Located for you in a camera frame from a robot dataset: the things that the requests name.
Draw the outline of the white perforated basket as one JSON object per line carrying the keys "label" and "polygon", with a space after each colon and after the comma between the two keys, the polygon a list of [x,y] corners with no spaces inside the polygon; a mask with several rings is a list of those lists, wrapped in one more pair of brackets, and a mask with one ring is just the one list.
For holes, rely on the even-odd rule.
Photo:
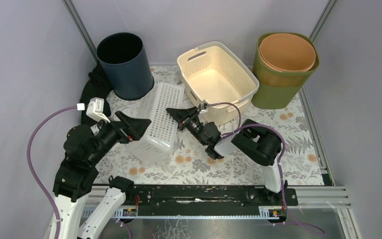
{"label": "white perforated basket", "polygon": [[184,85],[160,82],[142,99],[137,117],[150,119],[151,124],[143,137],[139,141],[128,144],[126,150],[143,164],[152,164],[171,153],[178,123],[166,109],[179,108],[184,89]]}

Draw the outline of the cream perforated basket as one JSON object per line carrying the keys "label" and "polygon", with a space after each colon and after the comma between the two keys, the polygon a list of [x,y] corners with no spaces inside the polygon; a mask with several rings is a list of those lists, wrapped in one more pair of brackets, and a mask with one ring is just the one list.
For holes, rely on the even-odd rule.
{"label": "cream perforated basket", "polygon": [[222,125],[238,118],[258,91],[259,80],[224,44],[213,41],[177,58],[185,93],[194,106],[210,106],[202,116]]}

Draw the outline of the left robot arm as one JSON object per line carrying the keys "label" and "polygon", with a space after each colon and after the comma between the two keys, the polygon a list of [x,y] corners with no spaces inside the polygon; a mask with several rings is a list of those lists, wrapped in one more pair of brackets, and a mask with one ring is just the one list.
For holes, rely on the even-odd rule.
{"label": "left robot arm", "polygon": [[53,193],[57,211],[50,235],[57,239],[97,238],[115,211],[135,199],[134,182],[120,176],[109,179],[104,198],[81,225],[81,215],[98,176],[96,165],[116,144],[139,141],[151,124],[117,111],[117,121],[101,120],[98,134],[81,124],[71,128],[63,145],[65,158],[58,169]]}

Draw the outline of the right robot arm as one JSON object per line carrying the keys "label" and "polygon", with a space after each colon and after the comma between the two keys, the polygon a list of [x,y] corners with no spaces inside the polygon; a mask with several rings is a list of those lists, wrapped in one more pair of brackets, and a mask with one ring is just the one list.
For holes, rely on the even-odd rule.
{"label": "right robot arm", "polygon": [[203,124],[199,115],[207,110],[208,104],[188,109],[167,108],[166,112],[178,123],[180,131],[187,129],[197,141],[206,147],[206,154],[213,160],[241,151],[260,165],[268,203],[278,205],[285,199],[287,183],[281,174],[279,162],[286,148],[280,133],[270,126],[251,119],[236,130],[221,134],[214,122]]}

